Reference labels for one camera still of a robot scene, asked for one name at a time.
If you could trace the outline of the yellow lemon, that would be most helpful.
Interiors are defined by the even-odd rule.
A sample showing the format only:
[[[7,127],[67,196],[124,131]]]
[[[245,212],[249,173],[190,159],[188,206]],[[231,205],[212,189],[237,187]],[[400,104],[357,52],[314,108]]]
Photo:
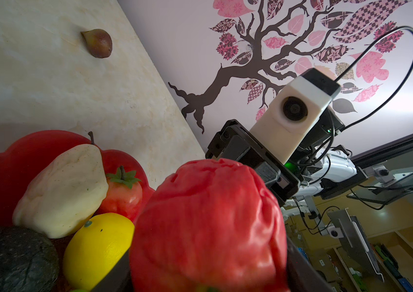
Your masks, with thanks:
[[[92,217],[66,247],[63,273],[71,287],[91,291],[130,248],[135,225],[128,218],[106,213]]]

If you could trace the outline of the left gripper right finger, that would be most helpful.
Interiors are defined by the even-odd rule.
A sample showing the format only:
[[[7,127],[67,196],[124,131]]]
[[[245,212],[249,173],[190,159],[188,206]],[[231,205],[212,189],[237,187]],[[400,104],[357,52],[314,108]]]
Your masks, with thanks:
[[[332,292],[290,237],[287,237],[287,281],[291,292]]]

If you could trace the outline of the cream pear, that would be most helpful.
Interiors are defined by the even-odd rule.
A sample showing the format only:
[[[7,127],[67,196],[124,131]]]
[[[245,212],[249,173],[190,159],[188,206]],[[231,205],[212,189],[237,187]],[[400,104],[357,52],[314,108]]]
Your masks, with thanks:
[[[98,210],[108,189],[100,149],[93,144],[75,146],[30,182],[12,222],[48,238],[69,236]]]

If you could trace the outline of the red strawberry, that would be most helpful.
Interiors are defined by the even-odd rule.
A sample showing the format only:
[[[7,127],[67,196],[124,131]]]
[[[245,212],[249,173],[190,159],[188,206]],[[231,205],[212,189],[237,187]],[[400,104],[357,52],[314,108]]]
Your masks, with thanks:
[[[123,165],[117,168],[116,173],[107,173],[109,189],[96,214],[115,213],[134,223],[143,199],[141,180],[136,174],[136,170],[126,172]]]

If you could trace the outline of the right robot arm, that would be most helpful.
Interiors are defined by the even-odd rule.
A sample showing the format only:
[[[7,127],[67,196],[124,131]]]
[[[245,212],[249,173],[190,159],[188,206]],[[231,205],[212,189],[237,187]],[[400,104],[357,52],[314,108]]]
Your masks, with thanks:
[[[307,167],[283,164],[235,119],[227,121],[215,134],[206,152],[208,159],[227,158],[251,167],[277,197],[285,219],[308,213],[314,220],[323,216],[315,206],[314,196],[338,196],[366,179],[342,146],[329,151],[320,149],[317,155],[322,159]]]

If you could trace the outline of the dark avocado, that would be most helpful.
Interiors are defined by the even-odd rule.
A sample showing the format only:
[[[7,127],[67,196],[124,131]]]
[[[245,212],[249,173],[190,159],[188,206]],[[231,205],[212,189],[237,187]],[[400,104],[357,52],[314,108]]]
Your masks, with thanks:
[[[58,276],[50,239],[22,227],[0,227],[0,292],[50,292]]]

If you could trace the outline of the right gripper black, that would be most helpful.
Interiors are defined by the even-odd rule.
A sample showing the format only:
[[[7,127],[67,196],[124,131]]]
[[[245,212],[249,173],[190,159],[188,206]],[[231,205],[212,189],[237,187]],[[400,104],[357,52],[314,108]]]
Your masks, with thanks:
[[[295,195],[300,180],[235,119],[228,120],[208,145],[206,159],[225,158],[251,167],[280,206]]]

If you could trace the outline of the red flower-shaped bowl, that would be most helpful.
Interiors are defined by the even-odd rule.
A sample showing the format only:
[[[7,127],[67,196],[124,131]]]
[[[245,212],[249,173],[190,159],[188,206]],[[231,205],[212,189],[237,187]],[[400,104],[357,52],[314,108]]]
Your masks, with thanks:
[[[15,207],[30,182],[59,155],[90,140],[63,130],[27,135],[0,153],[0,226],[11,226]]]

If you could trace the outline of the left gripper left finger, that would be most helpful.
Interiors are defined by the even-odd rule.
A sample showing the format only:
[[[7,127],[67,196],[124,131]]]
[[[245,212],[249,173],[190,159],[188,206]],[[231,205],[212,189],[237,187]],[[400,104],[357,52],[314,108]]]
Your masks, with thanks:
[[[133,292],[129,249],[92,292]]]

